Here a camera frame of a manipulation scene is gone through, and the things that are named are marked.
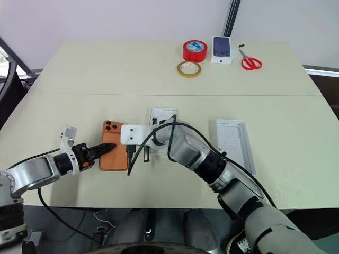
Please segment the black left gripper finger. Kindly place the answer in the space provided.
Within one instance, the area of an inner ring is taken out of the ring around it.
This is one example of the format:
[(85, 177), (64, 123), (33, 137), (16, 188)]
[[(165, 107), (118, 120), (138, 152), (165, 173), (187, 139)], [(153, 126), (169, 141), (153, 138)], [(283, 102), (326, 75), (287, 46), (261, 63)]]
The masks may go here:
[(91, 148), (90, 149), (90, 158), (92, 160), (98, 159), (101, 155), (107, 154), (112, 150), (112, 148)]
[(102, 143), (89, 148), (91, 154), (107, 154), (112, 151), (117, 145), (115, 143)]

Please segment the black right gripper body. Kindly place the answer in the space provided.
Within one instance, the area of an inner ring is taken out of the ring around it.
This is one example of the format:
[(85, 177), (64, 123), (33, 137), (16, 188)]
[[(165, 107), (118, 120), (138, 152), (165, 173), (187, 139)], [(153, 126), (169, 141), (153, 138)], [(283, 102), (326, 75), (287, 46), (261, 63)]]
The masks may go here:
[[(141, 146), (139, 146), (139, 145), (135, 145), (135, 144), (127, 145), (127, 146), (126, 146), (126, 152), (127, 152), (127, 153), (135, 153), (135, 152), (137, 152), (137, 150), (138, 150), (139, 148), (141, 148)], [(150, 153), (150, 146), (145, 145), (145, 146), (143, 146), (143, 149), (144, 149), (146, 152)]]

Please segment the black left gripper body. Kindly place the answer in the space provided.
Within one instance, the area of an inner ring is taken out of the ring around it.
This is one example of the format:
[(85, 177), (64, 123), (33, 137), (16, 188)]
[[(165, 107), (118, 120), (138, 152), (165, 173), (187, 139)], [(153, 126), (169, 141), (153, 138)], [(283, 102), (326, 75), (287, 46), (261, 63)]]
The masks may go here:
[(95, 164), (95, 152), (92, 148), (88, 148), (85, 143), (81, 143), (72, 147), (78, 165), (79, 171), (90, 169)]

